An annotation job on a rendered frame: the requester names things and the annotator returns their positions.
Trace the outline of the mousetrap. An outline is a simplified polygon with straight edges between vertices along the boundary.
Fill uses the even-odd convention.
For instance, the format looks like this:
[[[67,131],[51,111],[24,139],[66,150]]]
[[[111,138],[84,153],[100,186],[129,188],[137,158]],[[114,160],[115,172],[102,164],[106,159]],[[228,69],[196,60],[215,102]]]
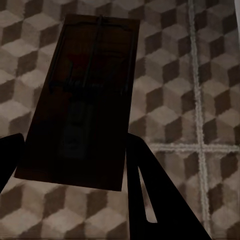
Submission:
[[[139,30],[67,13],[14,178],[122,192]]]

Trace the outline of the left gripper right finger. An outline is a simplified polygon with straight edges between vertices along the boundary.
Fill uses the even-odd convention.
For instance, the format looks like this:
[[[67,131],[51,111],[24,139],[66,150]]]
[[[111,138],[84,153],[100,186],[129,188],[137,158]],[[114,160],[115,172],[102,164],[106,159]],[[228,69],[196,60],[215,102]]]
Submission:
[[[130,240],[212,240],[145,141],[126,135]],[[157,223],[146,218],[139,169]]]

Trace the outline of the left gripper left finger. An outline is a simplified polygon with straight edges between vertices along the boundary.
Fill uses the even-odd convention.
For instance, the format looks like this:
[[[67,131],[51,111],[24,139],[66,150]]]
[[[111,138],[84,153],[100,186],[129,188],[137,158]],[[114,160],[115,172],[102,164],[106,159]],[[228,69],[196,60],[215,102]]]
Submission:
[[[24,144],[21,133],[0,138],[0,193],[22,159]]]

